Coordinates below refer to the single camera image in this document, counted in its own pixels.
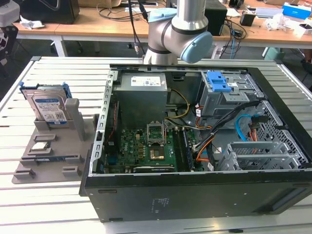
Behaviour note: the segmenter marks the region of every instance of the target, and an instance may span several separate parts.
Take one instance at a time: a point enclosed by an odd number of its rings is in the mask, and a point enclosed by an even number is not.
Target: motherboard
[[[102,169],[114,174],[190,171],[194,144],[193,130],[164,129],[159,123],[123,129],[118,150],[105,154]]]

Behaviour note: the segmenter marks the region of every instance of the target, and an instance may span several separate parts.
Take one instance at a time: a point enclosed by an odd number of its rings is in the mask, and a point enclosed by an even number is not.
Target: metal slatted table
[[[26,85],[69,84],[79,98],[84,118],[101,106],[110,63],[140,63],[137,58],[58,58],[30,61],[0,103],[0,233],[177,234],[244,229],[250,233],[311,233],[312,196],[280,215],[189,220],[155,220],[102,224],[87,197],[78,195],[80,182],[15,185],[18,166],[34,129],[34,113],[17,89]],[[199,64],[258,67],[312,135],[312,94],[284,66],[263,60],[202,60]]]

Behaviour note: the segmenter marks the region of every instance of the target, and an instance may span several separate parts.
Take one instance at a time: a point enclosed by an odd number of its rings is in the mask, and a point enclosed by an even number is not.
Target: blue drive bay latch
[[[226,78],[221,72],[207,72],[207,81],[212,86],[214,92],[230,92],[232,88],[226,83]]]

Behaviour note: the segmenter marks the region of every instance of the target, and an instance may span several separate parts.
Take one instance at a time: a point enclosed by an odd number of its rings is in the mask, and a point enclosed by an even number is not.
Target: floor
[[[10,56],[8,56],[7,64],[4,66],[8,77],[0,74],[0,100],[10,89],[16,78],[23,71],[32,56],[57,56],[50,51],[51,41],[47,40],[19,40],[15,43]],[[81,42],[83,52],[79,53],[79,46],[75,41],[67,41],[66,48],[68,56],[71,57],[135,57],[134,49],[128,49],[124,42],[100,42],[100,52],[94,52],[94,45],[90,41]],[[261,54],[264,48],[261,47],[241,47],[237,52],[235,59],[263,59]],[[302,55],[297,50],[284,49],[285,57],[284,64],[295,74],[300,80],[307,74],[301,66]],[[229,54],[224,54],[223,59],[229,59]],[[307,75],[304,84],[307,87],[312,85],[312,76]]]

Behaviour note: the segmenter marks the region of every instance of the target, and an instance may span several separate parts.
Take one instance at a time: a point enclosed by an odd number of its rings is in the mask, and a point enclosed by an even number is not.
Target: blue box
[[[296,17],[299,19],[306,19],[311,14],[311,7],[300,6],[298,4],[284,3],[283,5],[283,14],[285,16]]]

